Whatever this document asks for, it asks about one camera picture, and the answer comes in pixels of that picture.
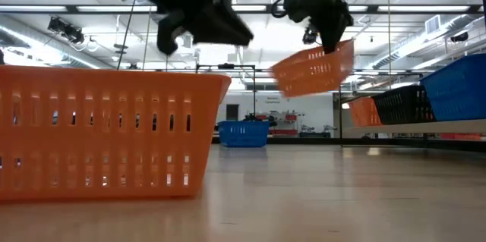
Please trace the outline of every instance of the black basket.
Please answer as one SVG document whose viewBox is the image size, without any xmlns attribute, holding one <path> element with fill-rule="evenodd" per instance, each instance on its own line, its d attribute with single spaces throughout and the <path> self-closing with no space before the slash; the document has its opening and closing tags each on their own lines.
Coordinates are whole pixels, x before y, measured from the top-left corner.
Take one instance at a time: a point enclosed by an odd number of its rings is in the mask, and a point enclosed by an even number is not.
<svg viewBox="0 0 486 242">
<path fill-rule="evenodd" d="M 382 124 L 435 121 L 424 86 L 403 86 L 372 98 Z"/>
</svg>

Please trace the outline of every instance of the plastic basket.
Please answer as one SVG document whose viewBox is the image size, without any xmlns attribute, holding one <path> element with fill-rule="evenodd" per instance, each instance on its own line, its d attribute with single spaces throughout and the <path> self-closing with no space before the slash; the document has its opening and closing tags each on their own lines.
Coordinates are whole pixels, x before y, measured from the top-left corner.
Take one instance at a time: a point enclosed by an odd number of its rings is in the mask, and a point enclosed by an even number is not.
<svg viewBox="0 0 486 242">
<path fill-rule="evenodd" d="M 352 40 L 339 42 L 336 51 L 325 55 L 322 47 L 298 52 L 271 67 L 285 97 L 303 96 L 339 89 L 352 72 Z"/>
<path fill-rule="evenodd" d="M 382 124 L 435 121 L 424 86 L 403 86 L 372 98 Z"/>
<path fill-rule="evenodd" d="M 226 147 L 263 147 L 267 144 L 268 121 L 221 121 L 219 140 Z"/>
<path fill-rule="evenodd" d="M 377 107 L 371 97 L 362 97 L 349 103 L 351 109 L 352 120 L 355 126 L 377 126 L 382 125 L 380 116 L 378 115 Z"/>
<path fill-rule="evenodd" d="M 486 118 L 486 54 L 469 55 L 421 79 L 438 121 Z"/>
<path fill-rule="evenodd" d="M 196 195 L 231 82 L 10 66 L 0 78 L 0 200 Z"/>
</svg>

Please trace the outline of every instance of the wooden floor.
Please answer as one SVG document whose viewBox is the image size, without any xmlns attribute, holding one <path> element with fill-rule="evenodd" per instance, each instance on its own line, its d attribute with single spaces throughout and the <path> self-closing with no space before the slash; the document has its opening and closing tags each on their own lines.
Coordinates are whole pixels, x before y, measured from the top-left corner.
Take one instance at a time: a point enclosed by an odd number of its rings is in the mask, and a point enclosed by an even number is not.
<svg viewBox="0 0 486 242">
<path fill-rule="evenodd" d="M 1 242 L 485 241 L 486 157 L 213 146 L 196 200 L 0 206 Z"/>
</svg>

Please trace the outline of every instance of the shelf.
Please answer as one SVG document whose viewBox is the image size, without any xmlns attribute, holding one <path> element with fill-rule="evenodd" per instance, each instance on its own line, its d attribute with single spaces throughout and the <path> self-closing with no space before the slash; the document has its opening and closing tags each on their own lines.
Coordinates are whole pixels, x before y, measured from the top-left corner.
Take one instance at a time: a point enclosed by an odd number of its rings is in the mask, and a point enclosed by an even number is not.
<svg viewBox="0 0 486 242">
<path fill-rule="evenodd" d="M 344 129 L 346 133 L 486 133 L 486 119 L 438 121 L 420 124 L 394 124 Z"/>
</svg>

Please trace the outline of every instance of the ceiling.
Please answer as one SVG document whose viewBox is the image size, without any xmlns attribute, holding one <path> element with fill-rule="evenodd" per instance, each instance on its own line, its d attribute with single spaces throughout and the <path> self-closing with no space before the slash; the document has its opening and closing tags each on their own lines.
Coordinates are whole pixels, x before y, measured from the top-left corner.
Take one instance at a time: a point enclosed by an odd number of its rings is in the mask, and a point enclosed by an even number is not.
<svg viewBox="0 0 486 242">
<path fill-rule="evenodd" d="M 236 0 L 238 4 L 269 4 L 275 0 Z M 132 0 L 125 2 L 121 0 L 0 0 L 2 4 L 16 5 L 131 5 Z M 410 4 L 410 5 L 482 5 L 482 0 L 348 0 L 350 4 Z M 52 34 L 47 30 L 51 16 L 49 14 L 8 14 L 12 20 L 20 22 L 29 29 L 34 29 L 48 37 Z M 88 45 L 81 53 L 90 59 L 96 59 L 103 64 L 103 67 L 115 67 L 117 62 L 112 57 L 116 56 L 113 45 L 123 43 L 123 36 L 128 24 L 129 15 L 123 14 L 119 17 L 117 30 L 117 15 L 114 14 L 57 14 L 66 22 L 82 27 L 83 33 L 89 39 L 96 40 Z M 382 14 L 354 15 L 355 25 L 348 27 L 342 39 L 355 38 L 355 51 L 360 59 L 373 59 L 375 55 L 388 52 L 389 41 L 391 45 L 399 44 L 407 37 L 424 29 L 424 22 L 434 14 L 401 14 L 388 17 Z M 268 68 L 285 57 L 294 54 L 298 50 L 308 49 L 316 45 L 302 44 L 302 34 L 306 23 L 295 24 L 288 18 L 276 19 L 269 14 L 242 14 L 241 17 L 254 32 L 255 38 L 249 47 L 243 50 L 242 61 L 245 64 L 256 64 L 260 68 Z M 470 39 L 468 45 L 475 41 L 482 40 L 484 34 L 484 22 L 479 21 L 468 28 Z M 128 62 L 142 62 L 145 60 L 147 68 L 165 67 L 169 68 L 193 68 L 195 65 L 194 51 L 199 49 L 199 61 L 201 64 L 222 64 L 228 61 L 228 54 L 236 52 L 233 46 L 222 46 L 212 44 L 199 44 L 191 49 L 180 48 L 177 53 L 169 58 L 160 53 L 156 48 L 156 23 L 147 14 L 134 14 L 128 31 L 126 45 L 127 54 L 123 56 L 122 67 Z M 61 44 L 64 51 L 71 49 L 65 39 L 54 36 L 54 39 Z M 408 55 L 407 61 L 401 61 L 400 68 L 412 68 L 418 63 L 428 61 L 438 55 L 445 54 L 451 49 L 454 50 L 465 44 L 449 44 L 446 48 L 444 39 L 436 39 L 428 46 Z M 368 60 L 361 60 L 357 68 L 365 68 Z"/>
</svg>

